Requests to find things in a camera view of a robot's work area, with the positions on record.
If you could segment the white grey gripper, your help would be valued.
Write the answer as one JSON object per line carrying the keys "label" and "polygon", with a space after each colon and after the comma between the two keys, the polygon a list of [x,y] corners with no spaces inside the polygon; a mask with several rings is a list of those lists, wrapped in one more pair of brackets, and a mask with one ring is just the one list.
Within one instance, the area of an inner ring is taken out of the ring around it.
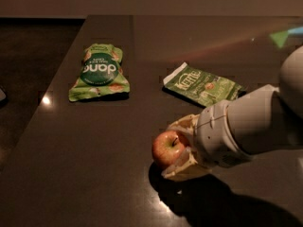
{"label": "white grey gripper", "polygon": [[162,171],[166,180],[183,182],[203,177],[211,172],[210,167],[232,167],[253,160],[236,143],[227,121],[230,101],[223,100],[197,114],[188,114],[167,126],[168,131],[179,131],[194,145],[198,152],[186,148],[177,160]]}

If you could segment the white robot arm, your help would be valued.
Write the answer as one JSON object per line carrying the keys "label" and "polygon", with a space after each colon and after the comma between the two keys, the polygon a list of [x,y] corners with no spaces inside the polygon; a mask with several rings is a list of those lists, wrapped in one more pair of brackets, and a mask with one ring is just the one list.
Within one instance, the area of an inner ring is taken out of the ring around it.
{"label": "white robot arm", "polygon": [[169,125],[192,138],[177,160],[162,171],[182,182],[214,166],[250,162],[260,153],[303,147],[303,47],[283,62],[277,87],[267,84],[234,101],[223,100]]}

